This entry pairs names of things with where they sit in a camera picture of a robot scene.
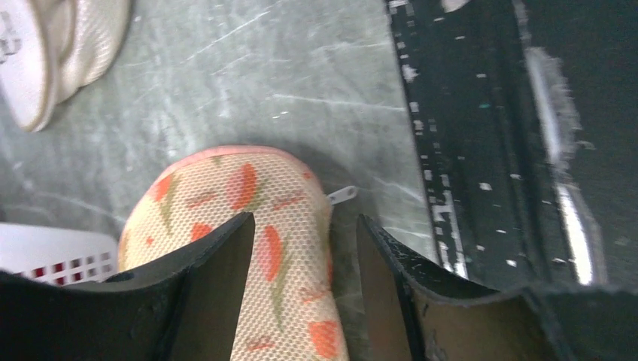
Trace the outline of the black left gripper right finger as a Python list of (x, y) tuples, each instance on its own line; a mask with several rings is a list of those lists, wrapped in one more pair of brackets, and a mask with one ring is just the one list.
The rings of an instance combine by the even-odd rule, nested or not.
[(637, 292), (536, 283), (498, 291), (457, 276), (357, 220), (376, 360), (635, 360)]

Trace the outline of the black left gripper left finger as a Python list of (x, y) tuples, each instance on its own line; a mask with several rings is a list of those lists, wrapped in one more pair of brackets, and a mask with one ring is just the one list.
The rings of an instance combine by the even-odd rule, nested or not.
[(103, 282), (59, 287), (2, 272), (1, 358), (228, 360), (254, 230), (252, 214), (237, 214)]

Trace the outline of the floral peach mesh laundry bag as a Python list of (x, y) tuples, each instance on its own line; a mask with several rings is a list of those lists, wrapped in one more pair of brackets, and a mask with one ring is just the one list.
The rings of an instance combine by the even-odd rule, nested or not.
[(118, 268), (144, 265), (251, 212), (254, 249), (232, 359), (346, 360), (332, 292), (332, 210), (315, 174), (283, 150), (203, 150), (170, 165), (133, 208)]

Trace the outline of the white plastic laundry basket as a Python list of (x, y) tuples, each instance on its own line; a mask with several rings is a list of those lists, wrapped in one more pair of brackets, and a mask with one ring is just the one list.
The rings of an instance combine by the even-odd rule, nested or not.
[(117, 273), (117, 241), (96, 232), (2, 223), (1, 270), (57, 286), (100, 282)]

